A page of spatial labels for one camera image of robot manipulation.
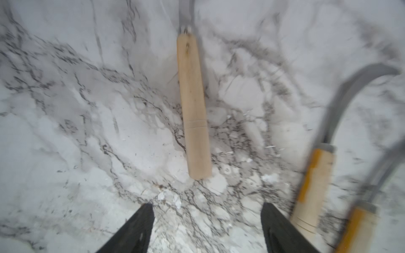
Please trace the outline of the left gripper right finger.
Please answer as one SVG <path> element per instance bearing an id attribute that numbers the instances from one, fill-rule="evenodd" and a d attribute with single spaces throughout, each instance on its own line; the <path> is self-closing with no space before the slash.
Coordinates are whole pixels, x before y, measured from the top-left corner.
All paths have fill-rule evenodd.
<path id="1" fill-rule="evenodd" d="M 268 253 L 319 252 L 272 203 L 263 204 L 261 224 Z"/>

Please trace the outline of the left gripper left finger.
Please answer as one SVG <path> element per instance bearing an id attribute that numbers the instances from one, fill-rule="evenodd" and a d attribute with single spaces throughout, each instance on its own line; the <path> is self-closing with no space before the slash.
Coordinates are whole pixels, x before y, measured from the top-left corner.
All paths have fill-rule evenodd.
<path id="1" fill-rule="evenodd" d="M 146 253 L 154 220 L 153 205 L 143 204 L 97 253 Z"/>

